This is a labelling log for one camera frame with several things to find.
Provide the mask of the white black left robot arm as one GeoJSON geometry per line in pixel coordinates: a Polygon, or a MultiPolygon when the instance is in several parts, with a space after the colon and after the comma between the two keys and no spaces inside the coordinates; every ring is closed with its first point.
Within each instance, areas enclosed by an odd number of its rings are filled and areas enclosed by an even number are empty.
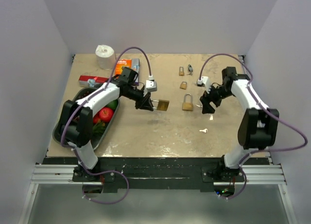
{"type": "Polygon", "coordinates": [[[94,116],[121,96],[135,101],[136,109],[154,110],[151,92],[157,91],[156,81],[150,75],[143,88],[138,89],[135,82],[137,76],[136,71],[124,68],[120,75],[110,77],[88,96],[75,102],[68,100],[63,105],[57,125],[60,143],[75,152],[80,164],[85,167],[83,175],[89,181],[96,181],[101,175],[100,168],[96,167],[98,157],[91,144],[94,116]]]}

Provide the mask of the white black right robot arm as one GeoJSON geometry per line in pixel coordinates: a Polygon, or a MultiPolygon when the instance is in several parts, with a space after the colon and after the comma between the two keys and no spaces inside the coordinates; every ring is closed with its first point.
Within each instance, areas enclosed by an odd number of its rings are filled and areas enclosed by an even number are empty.
{"type": "Polygon", "coordinates": [[[219,107],[222,100],[234,96],[244,110],[244,115],[238,129],[238,147],[222,156],[215,172],[219,180],[226,182],[233,177],[234,172],[250,157],[252,151],[263,151],[273,146],[276,140],[278,121],[269,116],[279,117],[277,109],[267,105],[259,106],[261,99],[250,84],[246,74],[238,74],[235,67],[222,70],[222,84],[213,86],[207,76],[200,76],[198,86],[205,87],[200,97],[203,114],[213,114],[213,103],[219,107]]]}

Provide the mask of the small long-shackle brass padlock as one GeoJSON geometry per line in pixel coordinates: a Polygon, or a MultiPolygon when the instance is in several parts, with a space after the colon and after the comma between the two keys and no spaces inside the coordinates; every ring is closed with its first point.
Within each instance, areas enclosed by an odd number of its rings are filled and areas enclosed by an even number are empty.
{"type": "Polygon", "coordinates": [[[179,67],[179,73],[178,73],[179,76],[184,76],[185,73],[184,73],[184,67],[183,66],[180,66],[179,67]]]}

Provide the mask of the keys with grey fob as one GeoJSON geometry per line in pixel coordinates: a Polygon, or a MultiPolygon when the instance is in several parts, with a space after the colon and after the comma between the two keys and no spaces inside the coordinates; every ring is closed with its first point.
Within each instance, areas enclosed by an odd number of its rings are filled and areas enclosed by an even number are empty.
{"type": "Polygon", "coordinates": [[[191,64],[188,64],[188,75],[193,75],[193,67],[191,64]]]}

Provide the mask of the large brass padlock shackle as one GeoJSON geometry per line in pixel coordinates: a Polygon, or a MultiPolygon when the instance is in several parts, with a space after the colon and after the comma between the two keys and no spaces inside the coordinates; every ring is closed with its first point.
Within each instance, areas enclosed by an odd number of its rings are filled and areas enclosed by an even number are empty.
{"type": "Polygon", "coordinates": [[[167,111],[170,101],[168,100],[152,100],[152,103],[156,103],[153,109],[157,111],[167,111]]]}

